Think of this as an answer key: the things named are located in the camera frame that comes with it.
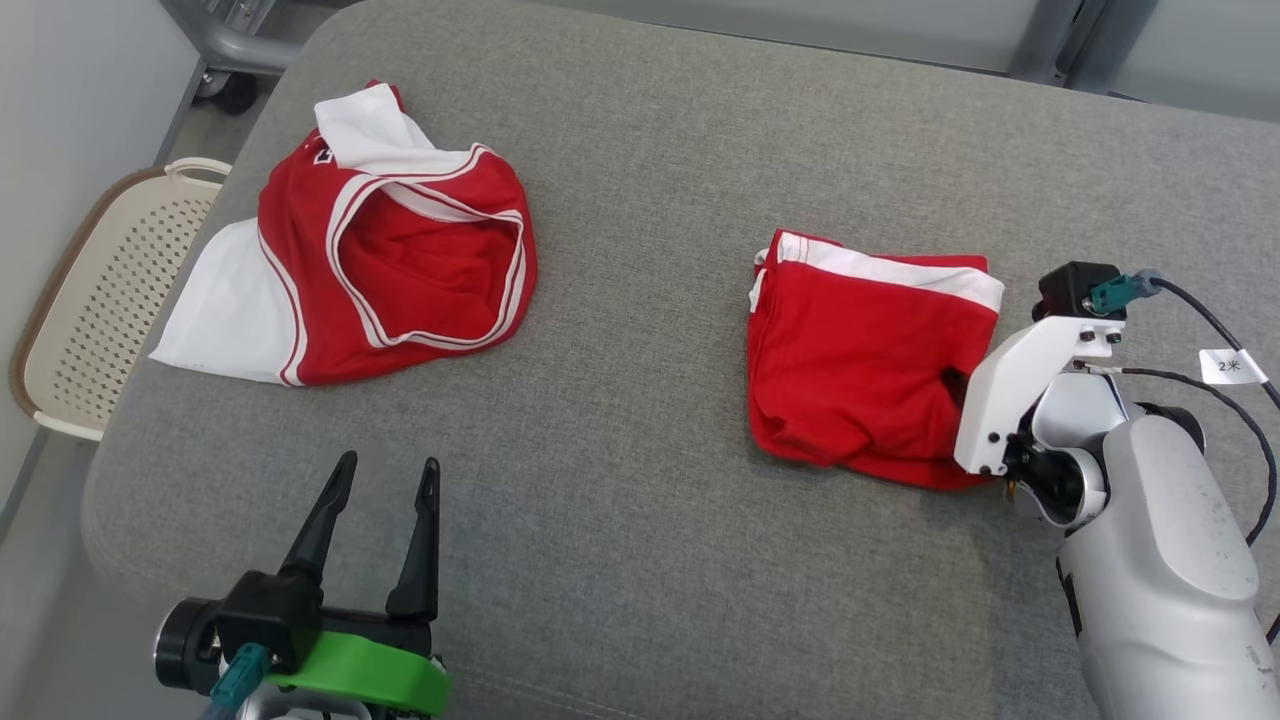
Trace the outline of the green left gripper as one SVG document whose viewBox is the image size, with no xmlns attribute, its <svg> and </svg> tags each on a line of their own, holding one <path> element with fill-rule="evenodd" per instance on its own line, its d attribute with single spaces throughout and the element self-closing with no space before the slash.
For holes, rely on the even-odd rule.
<svg viewBox="0 0 1280 720">
<path fill-rule="evenodd" d="M 348 503 L 357 465 L 353 450 L 340 455 L 285 553 L 280 575 L 323 583 L 333 532 Z M 411 716 L 444 714 L 453 679 L 433 653 L 431 634 L 439 600 L 440 478 L 438 460 L 428 457 L 415 496 L 413 533 L 399 579 L 387 598 L 387 615 L 323 609 L 320 635 L 300 669 L 273 673 L 266 683 Z"/>
</svg>

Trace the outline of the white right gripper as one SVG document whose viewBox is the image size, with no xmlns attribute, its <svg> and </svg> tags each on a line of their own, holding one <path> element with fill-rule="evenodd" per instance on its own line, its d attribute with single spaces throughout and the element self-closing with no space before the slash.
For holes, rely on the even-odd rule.
<svg viewBox="0 0 1280 720">
<path fill-rule="evenodd" d="M 1002 475 L 1007 437 L 1078 357 L 1111 357 L 1111 334 L 1123 336 L 1124 320 L 1047 316 L 1007 337 L 972 373 L 954 459 L 973 475 Z"/>
</svg>

